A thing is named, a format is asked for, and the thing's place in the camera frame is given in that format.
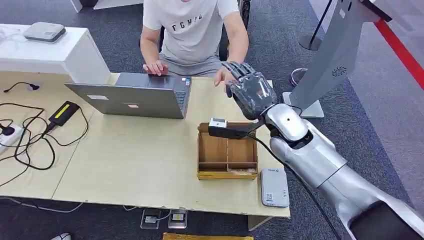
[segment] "cardboard box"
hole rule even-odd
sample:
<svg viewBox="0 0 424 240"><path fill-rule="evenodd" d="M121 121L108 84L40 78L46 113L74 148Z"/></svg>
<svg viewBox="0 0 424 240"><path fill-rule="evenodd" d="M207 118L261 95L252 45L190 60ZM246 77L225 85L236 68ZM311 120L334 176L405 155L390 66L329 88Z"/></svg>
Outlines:
<svg viewBox="0 0 424 240"><path fill-rule="evenodd" d="M240 126L247 123L228 123ZM258 176L257 143L249 137L227 139L209 136L209 123L198 126L197 177L205 179L255 179Z"/></svg>

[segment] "silver laptop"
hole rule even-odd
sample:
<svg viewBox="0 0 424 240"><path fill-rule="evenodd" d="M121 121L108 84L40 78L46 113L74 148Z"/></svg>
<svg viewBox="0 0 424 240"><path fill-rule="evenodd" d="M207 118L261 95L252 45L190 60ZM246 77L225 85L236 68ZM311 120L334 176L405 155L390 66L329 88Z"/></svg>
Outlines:
<svg viewBox="0 0 424 240"><path fill-rule="evenodd" d="M103 114L183 119L191 78L123 72L115 85L65 85Z"/></svg>

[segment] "white t-shirt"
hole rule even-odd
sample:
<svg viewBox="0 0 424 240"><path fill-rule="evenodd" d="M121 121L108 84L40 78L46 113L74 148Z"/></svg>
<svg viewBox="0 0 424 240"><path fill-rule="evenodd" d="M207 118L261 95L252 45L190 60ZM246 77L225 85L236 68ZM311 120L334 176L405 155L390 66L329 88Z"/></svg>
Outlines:
<svg viewBox="0 0 424 240"><path fill-rule="evenodd" d="M162 53L199 63L216 54L224 17L239 11L237 0L144 0L143 25L165 28Z"/></svg>

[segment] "robotic arm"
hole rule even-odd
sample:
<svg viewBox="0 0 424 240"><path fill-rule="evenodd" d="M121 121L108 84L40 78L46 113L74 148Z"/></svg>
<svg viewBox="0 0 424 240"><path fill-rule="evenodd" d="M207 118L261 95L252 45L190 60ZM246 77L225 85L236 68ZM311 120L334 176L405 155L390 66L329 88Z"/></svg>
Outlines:
<svg viewBox="0 0 424 240"><path fill-rule="evenodd" d="M277 104L277 96L260 72L247 63L224 62L237 79L226 85L249 120L246 129L209 128L216 137L242 138L262 125L279 162L290 167L332 206L354 240L424 239L424 221L403 201L381 191L358 175L337 153L334 144L292 107Z"/></svg>

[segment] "laptop keyboard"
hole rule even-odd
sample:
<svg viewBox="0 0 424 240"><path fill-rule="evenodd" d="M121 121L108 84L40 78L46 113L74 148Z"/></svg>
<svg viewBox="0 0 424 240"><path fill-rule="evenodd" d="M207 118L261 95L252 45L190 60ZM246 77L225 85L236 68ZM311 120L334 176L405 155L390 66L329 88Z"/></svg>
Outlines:
<svg viewBox="0 0 424 240"><path fill-rule="evenodd" d="M179 109L183 110L184 107L184 99L186 98L186 92L185 91L174 91L176 101L178 102Z"/></svg>

